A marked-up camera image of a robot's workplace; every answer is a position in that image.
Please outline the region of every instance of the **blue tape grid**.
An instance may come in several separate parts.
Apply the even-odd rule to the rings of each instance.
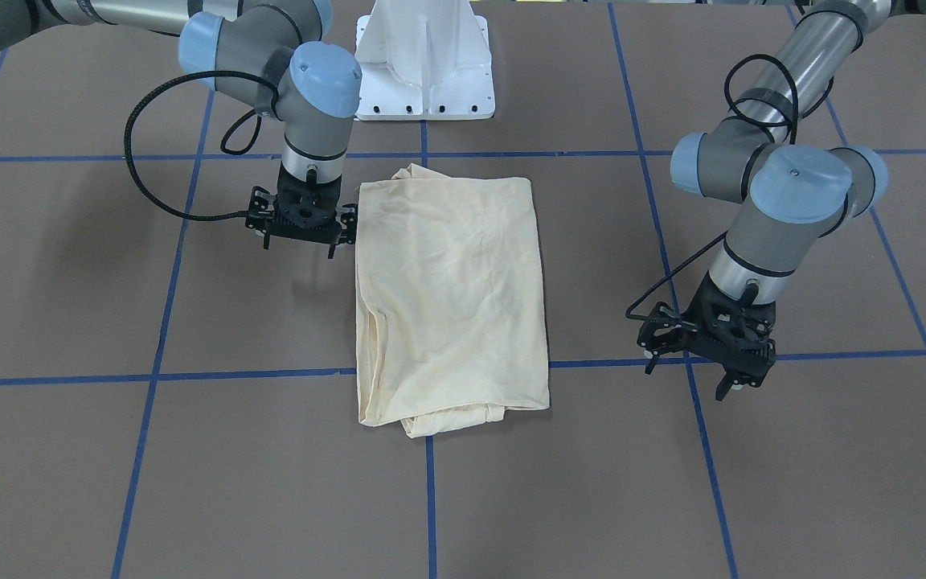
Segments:
[[[195,151],[195,165],[191,169],[191,182],[188,184],[188,195],[184,201],[184,212],[191,212],[191,205],[195,202],[195,188],[199,186],[199,169],[202,169],[203,151],[206,149],[206,135],[209,132],[209,118],[213,111],[212,91],[206,98],[206,110],[203,113],[202,129],[199,130],[199,148]],[[170,269],[170,287],[166,290],[166,304],[162,308],[162,322],[159,323],[159,344],[152,362],[152,373],[158,374],[162,370],[162,355],[166,349],[166,333],[170,330],[170,312],[174,309],[174,298],[177,294],[177,279],[181,273],[181,252],[184,249],[184,234],[188,230],[188,220],[181,220],[181,231],[177,235],[177,249],[174,252],[174,264]],[[148,428],[152,419],[152,404],[155,402],[155,388],[158,382],[150,381],[148,392],[145,395],[145,409],[142,412],[142,424],[138,434],[138,446],[135,449],[135,461],[131,469],[131,483],[128,487],[128,498],[124,505],[124,518],[121,520],[121,534],[117,539],[117,555],[113,558],[113,579],[119,579],[121,568],[124,567],[124,553],[128,545],[128,531],[131,528],[131,517],[135,508],[135,495],[138,492],[138,478],[141,475],[142,459],[145,455],[145,444],[148,439]]]
[[[791,8],[786,6],[785,10],[787,10],[788,18],[791,19],[791,23],[793,23],[793,26],[797,25],[798,21],[795,18],[795,14],[791,11]],[[827,105],[827,111],[828,113],[831,114],[831,121],[834,122],[834,128],[838,131],[838,138],[842,140],[842,146],[849,146],[849,139],[846,139],[845,130],[842,129],[841,120],[838,120],[838,113],[834,111],[834,103],[833,103],[833,100],[831,100],[830,96],[828,96],[826,103],[824,104]],[[920,151],[923,151],[923,150],[915,150],[914,154],[919,153]],[[924,327],[923,320],[921,320],[920,318],[920,312],[916,310],[916,304],[914,303],[914,299],[912,299],[912,293],[910,292],[910,286],[907,285],[907,279],[905,279],[905,276],[903,275],[903,270],[901,270],[901,268],[899,267],[899,261],[896,259],[895,253],[892,250],[892,244],[891,242],[888,241],[888,235],[885,233],[885,227],[881,224],[881,216],[879,216],[878,214],[878,208],[871,207],[870,213],[871,213],[871,218],[874,220],[874,225],[878,229],[878,235],[879,237],[881,237],[881,243],[885,247],[885,253],[888,256],[888,260],[892,264],[892,270],[895,271],[895,278],[899,282],[900,289],[903,290],[903,296],[905,297],[905,300],[907,300],[908,307],[910,307],[910,313],[912,315],[912,318],[914,318],[914,323],[916,324],[916,330],[920,333],[920,337],[921,337],[921,340],[924,342],[924,348],[926,351],[926,329]]]
[[[789,17],[795,22],[795,16],[790,8],[786,8]],[[637,157],[642,168],[645,179],[648,200],[653,216],[655,231],[657,231],[659,241],[659,252],[661,253],[662,267],[666,273],[670,271],[669,259],[666,255],[666,246],[664,236],[662,235],[662,225],[659,223],[658,210],[655,206],[653,181],[648,172],[647,157],[651,155],[669,155],[669,150],[646,150],[641,139],[641,131],[638,124],[638,115],[633,99],[631,84],[625,66],[624,49],[621,46],[620,32],[617,30],[617,17],[613,11],[613,4],[608,5],[610,16],[610,26],[613,30],[613,40],[617,48],[618,63],[620,63],[621,77],[624,81],[625,94],[628,98],[629,115],[631,115],[632,128],[635,133],[636,150],[545,150],[545,151],[475,151],[475,153],[431,153],[428,147],[428,128],[427,122],[422,121],[420,124],[421,131],[421,150],[404,151],[403,153],[352,153],[349,158],[421,158],[423,166],[427,166],[431,158],[566,158],[566,157]],[[7,51],[0,55],[0,71],[7,56]],[[213,104],[213,94],[208,97],[205,113],[203,113],[203,124],[201,133],[199,133],[199,147],[195,154],[144,154],[138,155],[139,161],[194,161],[195,167],[192,169],[191,183],[188,187],[188,194],[185,202],[185,211],[190,211],[191,205],[195,200],[195,188],[198,186],[199,169],[202,161],[214,160],[239,160],[239,158],[254,158],[254,160],[273,160],[280,158],[280,154],[245,154],[242,157],[232,158],[225,154],[205,154],[205,139],[209,125],[210,113]],[[838,130],[838,136],[842,139],[842,144],[846,144],[845,132],[842,131],[841,122],[834,111],[834,106],[830,99],[827,101],[828,111],[834,120],[835,129]],[[926,148],[916,148],[916,150],[878,150],[879,154],[926,154]],[[18,157],[0,157],[0,162],[110,162],[124,161],[122,155],[18,155]],[[912,295],[908,289],[903,272],[898,266],[895,259],[888,237],[884,227],[879,219],[878,212],[871,210],[871,217],[881,236],[882,243],[891,261],[895,275],[899,281],[905,300],[918,327],[918,331],[923,339],[924,349],[916,351],[857,351],[857,352],[815,352],[815,353],[798,353],[798,355],[780,355],[779,359],[785,362],[794,362],[794,360],[816,360],[816,359],[882,359],[882,358],[911,358],[911,356],[923,356],[926,358],[926,330],[920,318],[916,305],[912,301]],[[113,579],[118,579],[121,575],[122,561],[124,561],[126,538],[128,538],[129,525],[133,516],[133,504],[137,494],[138,479],[141,472],[142,459],[144,458],[145,445],[147,443],[148,429],[154,406],[155,392],[159,382],[178,381],[178,380],[217,380],[217,379],[246,379],[246,378],[273,378],[273,377],[301,377],[301,376],[332,376],[332,375],[352,375],[355,374],[354,368],[322,368],[322,369],[288,369],[288,370],[263,370],[263,371],[229,371],[229,372],[185,372],[185,373],[162,373],[162,356],[166,347],[166,333],[169,330],[170,312],[173,309],[174,299],[177,292],[177,282],[180,275],[181,252],[183,249],[184,235],[187,229],[187,221],[181,226],[178,236],[177,247],[174,254],[174,263],[172,272],[170,272],[170,286],[168,296],[166,296],[166,306],[162,316],[161,329],[159,329],[159,342],[157,354],[154,359],[154,367],[150,374],[128,374],[128,375],[100,375],[100,376],[58,376],[58,377],[29,377],[29,378],[0,378],[0,385],[40,385],[40,384],[111,384],[111,382],[150,382],[146,392],[145,406],[142,414],[142,424],[139,432],[138,444],[136,447],[135,458],[133,459],[133,468],[131,482],[129,483],[128,497],[125,500],[125,512],[121,521],[121,531],[117,540],[117,554],[113,563]],[[671,297],[674,303],[677,303],[676,289],[671,287]],[[639,367],[645,366],[646,359],[584,359],[584,360],[556,360],[551,363],[554,369],[572,369],[572,368],[598,368],[598,367]],[[734,550],[731,546],[730,531],[727,528],[727,517],[723,510],[723,498],[721,498],[719,483],[716,476],[716,470],[713,464],[712,452],[710,451],[709,437],[706,430],[705,421],[702,414],[702,406],[699,403],[699,394],[697,384],[695,384],[695,375],[691,368],[699,363],[709,363],[709,360],[695,358],[694,356],[685,355],[683,359],[662,359],[662,365],[684,365],[687,373],[690,393],[694,401],[695,417],[699,424],[699,436],[703,444],[704,457],[706,459],[707,470],[710,476],[710,483],[713,490],[714,502],[717,510],[717,517],[720,522],[721,532],[723,533],[724,549],[727,553],[728,567],[730,567],[732,578],[738,577],[738,568],[736,568]],[[427,513],[428,513],[428,567],[429,576],[433,579],[437,577],[437,532],[436,532],[436,508],[435,508],[435,476],[434,476],[434,437],[427,437],[425,441],[425,454],[427,466]]]
[[[653,226],[655,227],[655,232],[657,232],[657,238],[659,242],[659,257],[662,260],[662,268],[664,268],[665,275],[670,275],[670,260],[666,256],[666,242],[664,234],[662,234],[662,224],[659,223],[659,212],[657,210],[657,204],[655,204],[655,194],[653,191],[653,177],[649,175],[648,160],[645,155],[645,146],[642,143],[642,133],[638,124],[638,110],[635,106],[635,98],[631,91],[631,82],[628,78],[628,66],[624,58],[624,47],[621,45],[621,33],[617,30],[617,15],[613,11],[613,3],[610,2],[607,5],[609,10],[609,23],[610,27],[613,29],[613,43],[617,47],[617,59],[620,61],[621,66],[621,77],[624,80],[624,90],[627,92],[628,97],[628,109],[631,113],[631,125],[633,131],[635,131],[635,143],[638,146],[638,158],[642,166],[642,175],[645,179],[645,190],[648,194],[649,202],[649,212],[653,216]],[[673,280],[669,282],[671,300],[674,304],[674,309],[680,311],[680,303],[677,299],[677,289],[674,285]],[[727,527],[727,513],[724,512],[723,508],[723,496],[720,494],[720,481],[717,479],[716,468],[713,464],[713,451],[710,447],[710,437],[709,433],[706,430],[706,418],[703,417],[703,407],[702,402],[699,400],[699,388],[695,384],[695,372],[691,370],[690,356],[688,352],[683,352],[682,361],[684,363],[685,374],[688,378],[688,391],[691,394],[692,404],[694,405],[695,410],[695,422],[699,425],[699,440],[703,445],[703,457],[706,461],[706,472],[710,478],[710,488],[713,491],[713,504],[717,512],[717,521],[720,524],[720,535],[723,539],[723,548],[724,552],[727,554],[727,567],[731,571],[731,579],[738,579],[738,564],[735,562],[735,549],[731,546],[731,531]]]

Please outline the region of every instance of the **cream cloth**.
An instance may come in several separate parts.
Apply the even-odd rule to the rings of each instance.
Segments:
[[[526,179],[410,165],[359,190],[359,421],[409,437],[548,408],[538,229]]]

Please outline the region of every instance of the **brown floor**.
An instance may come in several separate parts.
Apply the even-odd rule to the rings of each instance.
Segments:
[[[370,5],[339,2],[330,40]],[[179,76],[172,38],[61,28],[0,56],[0,578],[926,578],[926,16],[868,37],[802,126],[881,151],[891,185],[788,286],[764,387],[716,403],[712,363],[646,377],[622,312],[730,223],[669,152],[790,11],[475,8],[493,120],[357,122],[342,198],[410,162],[528,177],[552,408],[426,440],[356,424],[352,250],[264,252],[132,186],[122,128]],[[150,187],[198,212],[272,187],[279,125],[217,154],[243,108],[161,99]]]

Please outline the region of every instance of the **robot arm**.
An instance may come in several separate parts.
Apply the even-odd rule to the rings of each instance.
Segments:
[[[824,98],[838,66],[886,21],[891,4],[818,4],[776,58],[754,59],[774,66],[738,99],[725,95],[730,117],[713,133],[688,135],[675,147],[677,186],[742,208],[687,311],[678,315],[661,302],[645,319],[638,342],[651,358],[647,373],[664,353],[689,351],[723,364],[717,400],[732,388],[762,384],[776,362],[769,334],[784,285],[817,238],[863,214],[887,187],[887,168],[874,151],[798,146],[794,131]]]
[[[236,71],[263,80],[202,78],[210,89],[285,124],[277,193],[253,191],[246,227],[269,237],[351,242],[338,222],[342,164],[363,73],[344,48],[320,43],[330,0],[0,0],[0,51],[62,23],[126,25],[179,35],[185,72]]]

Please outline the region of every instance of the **black cable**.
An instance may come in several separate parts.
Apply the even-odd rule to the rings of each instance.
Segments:
[[[252,80],[258,84],[262,84],[264,87],[271,89],[273,94],[273,99],[271,99],[271,109],[273,106],[277,105],[278,100],[278,91],[276,85],[265,78],[260,76],[254,76],[254,74],[249,74],[242,72],[240,70],[206,70],[203,72],[194,72],[191,74],[185,74],[185,76],[178,76],[173,80],[168,80],[164,84],[160,84],[158,87],[152,89],[150,94],[145,95],[145,98],[141,100],[135,109],[131,111],[131,115],[128,117],[128,125],[124,128],[124,159],[128,163],[128,171],[131,172],[131,179],[135,181],[135,186],[138,187],[139,191],[142,191],[142,194],[155,206],[161,208],[165,212],[170,213],[171,216],[181,217],[183,220],[190,221],[220,221],[220,220],[235,220],[239,217],[247,217],[249,213],[247,211],[236,211],[234,213],[224,213],[221,216],[193,216],[191,213],[185,213],[184,211],[178,211],[173,209],[170,205],[159,201],[155,195],[152,195],[151,191],[148,190],[148,187],[145,187],[145,184],[141,180],[141,176],[138,174],[138,169],[135,167],[135,155],[132,153],[131,146],[131,135],[133,134],[133,129],[135,129],[135,121],[138,121],[141,113],[145,110],[145,107],[150,105],[152,101],[157,99],[159,95],[164,94],[164,92],[169,91],[171,88],[178,87],[180,84],[185,84],[185,82],[191,82],[192,80],[199,80],[199,78],[216,78],[216,77],[229,77],[229,78],[244,78],[244,80]]]
[[[781,113],[781,116],[784,118],[783,121],[777,122],[764,122],[757,121],[755,118],[746,117],[745,113],[742,113],[741,109],[738,109],[738,103],[735,103],[735,99],[731,98],[731,78],[735,77],[735,74],[742,69],[743,66],[754,61],[765,61],[769,62],[772,65],[776,66],[781,72],[781,75],[785,78],[785,81],[788,82],[788,88],[791,88],[791,117],[787,117],[785,113],[778,110],[778,113]],[[742,121],[748,122],[750,125],[755,125],[760,128],[769,128],[769,127],[787,127],[788,128],[788,144],[795,144],[795,137],[798,135],[798,122],[801,119],[800,111],[798,111],[798,87],[795,85],[795,80],[791,76],[791,72],[788,71],[788,67],[784,65],[779,59],[771,55],[749,55],[745,56],[739,63],[735,64],[734,67],[731,67],[731,72],[727,74],[727,78],[724,78],[723,82],[723,98],[727,102],[727,106],[730,107],[731,112],[735,114],[735,117],[738,117]]]
[[[249,144],[245,148],[240,148],[239,150],[232,150],[232,148],[227,147],[227,143],[231,141],[231,136],[234,136],[235,131],[238,131],[243,124],[249,118],[256,117],[256,128],[252,131],[252,138],[249,139]],[[220,150],[225,154],[246,154],[248,151],[252,150],[252,147],[256,144],[256,139],[260,138],[260,126],[262,125],[263,117],[260,117],[260,114],[256,112],[256,109],[249,109],[249,111],[242,115],[238,121],[235,121],[234,125],[231,125],[231,128],[227,129],[227,132],[224,133],[223,138],[220,139]]]
[[[698,252],[692,253],[692,256],[688,257],[687,260],[681,261],[681,264],[677,266],[676,268],[674,268],[674,270],[671,271],[670,274],[665,275],[661,280],[655,282],[653,284],[653,287],[650,287],[649,289],[647,289],[645,293],[642,294],[642,296],[640,296],[637,300],[635,300],[635,303],[631,304],[631,306],[628,307],[628,311],[625,312],[624,316],[627,316],[627,319],[641,320],[641,322],[673,322],[673,320],[661,320],[658,318],[651,318],[650,316],[638,315],[634,312],[636,308],[642,305],[642,302],[645,301],[647,297],[651,296],[651,294],[655,292],[655,290],[658,290],[659,287],[664,285],[664,283],[667,283],[668,281],[673,279],[674,276],[679,274],[682,269],[690,266],[692,261],[698,260],[699,257],[702,257],[703,253],[709,252],[709,250],[714,245],[717,245],[717,243],[720,243],[720,241],[723,241],[724,237],[727,237],[727,232],[721,233],[720,235],[716,237],[716,239],[704,245],[702,249],[698,250]]]

